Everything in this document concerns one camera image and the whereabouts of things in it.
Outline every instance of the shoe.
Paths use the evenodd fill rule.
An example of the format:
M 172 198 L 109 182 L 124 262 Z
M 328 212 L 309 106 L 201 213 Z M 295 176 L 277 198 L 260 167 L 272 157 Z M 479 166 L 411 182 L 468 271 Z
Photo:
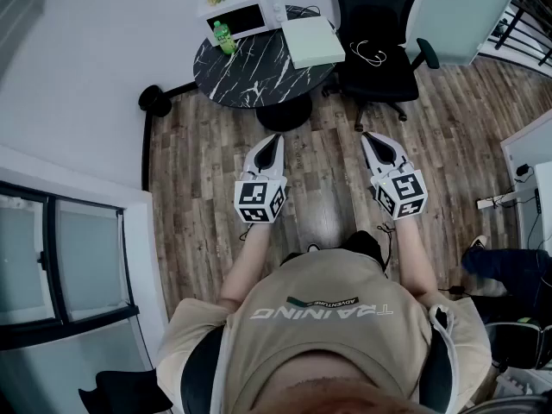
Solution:
M 469 247 L 486 248 L 486 240 L 487 240 L 486 236 L 479 235 L 472 241 L 472 245 L 470 245 Z

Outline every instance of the wooden floor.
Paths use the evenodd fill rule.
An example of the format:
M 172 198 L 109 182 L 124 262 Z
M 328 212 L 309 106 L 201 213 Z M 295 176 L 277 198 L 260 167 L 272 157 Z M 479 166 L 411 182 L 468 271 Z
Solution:
M 478 58 L 471 66 L 417 71 L 420 98 L 404 103 L 408 122 L 384 104 L 364 115 L 365 130 L 402 143 L 429 191 L 419 217 L 423 240 L 441 288 L 480 288 L 460 258 L 478 234 L 492 248 L 516 247 L 514 209 L 477 211 L 478 198 L 510 186 L 500 142 L 552 108 L 552 80 L 523 68 Z M 353 131 L 356 107 L 341 95 L 312 94 L 311 119 L 284 134 L 288 200 L 274 225 L 266 273 L 311 242 L 331 248 L 357 229 L 379 240 L 386 215 L 371 199 L 368 170 Z M 165 118 L 154 118 L 150 191 L 154 196 L 157 255 L 166 307 L 180 299 L 213 301 L 238 255 L 246 226 L 236 215 L 234 182 L 244 155 L 270 132 L 254 110 L 212 103 L 198 91 L 173 99 Z M 398 278 L 393 240 L 391 277 Z

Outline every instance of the table base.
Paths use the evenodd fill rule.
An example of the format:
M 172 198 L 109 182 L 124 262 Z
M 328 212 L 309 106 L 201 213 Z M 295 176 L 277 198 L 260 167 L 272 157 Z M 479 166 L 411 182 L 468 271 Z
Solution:
M 287 132 L 304 124 L 312 112 L 309 92 L 290 101 L 256 109 L 257 119 L 267 129 L 274 132 Z

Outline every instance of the green bottle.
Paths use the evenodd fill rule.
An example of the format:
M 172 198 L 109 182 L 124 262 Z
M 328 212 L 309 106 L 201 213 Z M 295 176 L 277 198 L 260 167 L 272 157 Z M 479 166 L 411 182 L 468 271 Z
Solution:
M 215 35 L 216 41 L 220 45 L 221 49 L 227 55 L 235 52 L 235 41 L 230 35 L 230 29 L 228 29 L 227 24 L 221 24 L 218 20 L 214 23 L 215 28 L 213 29 L 213 34 Z

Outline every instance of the black marble table top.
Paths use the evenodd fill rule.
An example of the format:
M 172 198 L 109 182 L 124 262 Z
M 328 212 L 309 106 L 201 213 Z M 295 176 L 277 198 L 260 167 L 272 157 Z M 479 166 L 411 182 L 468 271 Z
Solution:
M 291 20 L 318 13 L 286 6 Z M 322 83 L 335 64 L 294 69 L 281 29 L 255 34 L 236 42 L 225 55 L 205 39 L 193 63 L 199 89 L 211 100 L 230 107 L 256 108 L 289 101 Z

